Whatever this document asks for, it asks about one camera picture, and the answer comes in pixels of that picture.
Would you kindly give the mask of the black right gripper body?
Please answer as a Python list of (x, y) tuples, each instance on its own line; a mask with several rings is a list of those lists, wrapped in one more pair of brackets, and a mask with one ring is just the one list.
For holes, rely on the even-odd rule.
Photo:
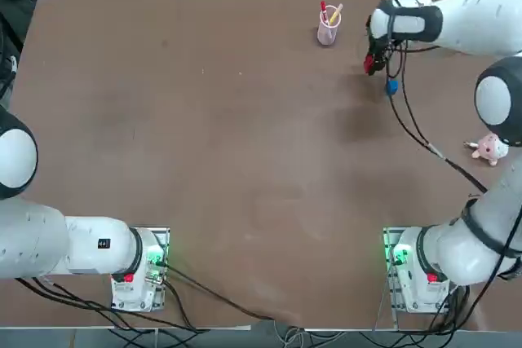
[(381, 37), (375, 37), (372, 33), (368, 33), (368, 39), (368, 56), (369, 54), (375, 55), (375, 58), (378, 59), (378, 54), (383, 48), (388, 48), (390, 54), (394, 51), (395, 41), (386, 34)]

